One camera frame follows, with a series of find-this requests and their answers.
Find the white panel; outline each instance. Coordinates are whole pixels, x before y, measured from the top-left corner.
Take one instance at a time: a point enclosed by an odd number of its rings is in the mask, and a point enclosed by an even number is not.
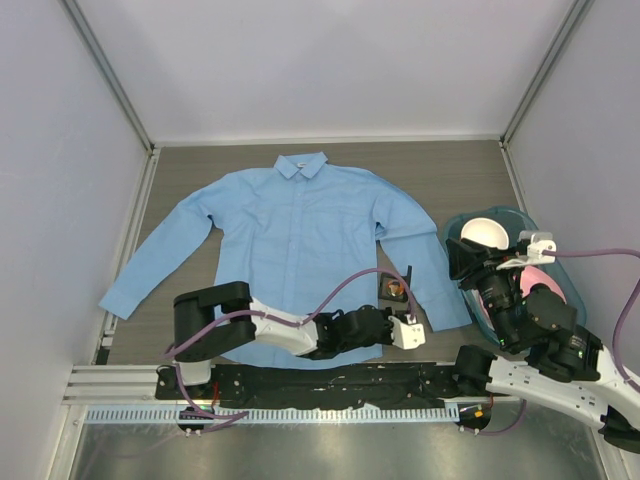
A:
[[[503,133],[571,0],[82,0],[155,141]]]
[[[144,152],[60,5],[0,5],[2,477],[44,478]]]
[[[512,144],[527,205],[558,250],[640,249],[640,2],[594,2]],[[640,276],[633,258],[564,261],[610,345]],[[640,371],[640,306],[623,332],[627,364]]]

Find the shirt placket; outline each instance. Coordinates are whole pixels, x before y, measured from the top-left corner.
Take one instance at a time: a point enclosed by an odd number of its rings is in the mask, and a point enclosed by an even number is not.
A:
[[[300,243],[302,241],[302,214],[304,205],[304,192],[307,187],[306,178],[297,174],[294,177],[293,208],[291,210],[291,230],[287,249],[287,261],[285,265],[285,279],[283,292],[283,308],[290,310],[294,306],[296,294],[296,269],[300,255]]]

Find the white bowl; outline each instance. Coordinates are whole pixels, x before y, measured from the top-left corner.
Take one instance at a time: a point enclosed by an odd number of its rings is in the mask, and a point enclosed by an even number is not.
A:
[[[460,237],[500,250],[509,248],[509,234],[502,225],[490,218],[478,217],[469,220],[462,227]]]

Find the teal basket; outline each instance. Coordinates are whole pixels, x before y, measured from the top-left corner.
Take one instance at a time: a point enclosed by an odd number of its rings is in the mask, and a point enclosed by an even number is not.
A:
[[[538,230],[538,226],[526,213],[512,207],[492,207],[479,212],[457,215],[449,220],[442,230],[441,241],[443,245],[447,238],[460,238],[460,232],[462,232],[464,224],[472,218],[477,217],[490,218],[502,225],[509,234],[510,247],[515,246],[522,230]],[[554,263],[536,265],[536,267],[557,282],[567,299],[567,303],[577,310],[578,324],[584,325],[587,322],[587,311],[584,308],[584,303],[560,262],[556,260]],[[484,312],[471,291],[462,292],[462,295],[464,296],[465,302],[467,302],[471,316],[476,320],[476,323],[480,325],[482,333],[492,343],[499,345],[496,334],[482,320],[485,318]]]

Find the shirt collar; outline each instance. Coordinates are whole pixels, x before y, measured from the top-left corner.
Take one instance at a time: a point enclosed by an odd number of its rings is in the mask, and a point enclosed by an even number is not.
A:
[[[298,172],[307,178],[313,178],[326,162],[327,156],[322,152],[288,155],[286,157],[280,155],[273,168],[278,170],[286,179],[290,179]],[[300,163],[306,165],[299,168],[297,165]]]

